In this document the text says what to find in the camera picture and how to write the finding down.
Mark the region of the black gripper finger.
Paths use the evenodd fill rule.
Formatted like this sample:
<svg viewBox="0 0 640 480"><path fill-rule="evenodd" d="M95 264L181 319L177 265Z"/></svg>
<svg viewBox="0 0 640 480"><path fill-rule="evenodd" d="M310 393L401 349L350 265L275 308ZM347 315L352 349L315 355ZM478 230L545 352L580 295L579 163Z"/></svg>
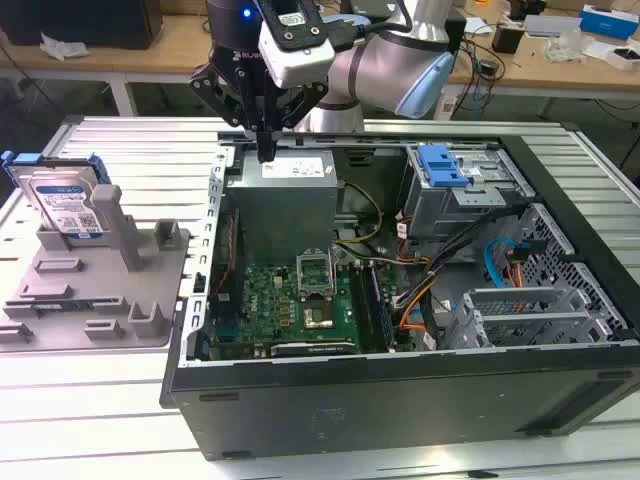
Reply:
<svg viewBox="0 0 640 480"><path fill-rule="evenodd" d="M210 61L192 74L189 86L230 126L242 126L246 136L256 144L258 160L267 162L264 115L258 106L250 70L243 62L224 66Z"/></svg>
<svg viewBox="0 0 640 480"><path fill-rule="evenodd" d="M274 160L282 130L295 127L327 94L328 85L312 82L295 90L293 98L278 103L290 90L280 89L273 82L266 83L266 162Z"/></svg>

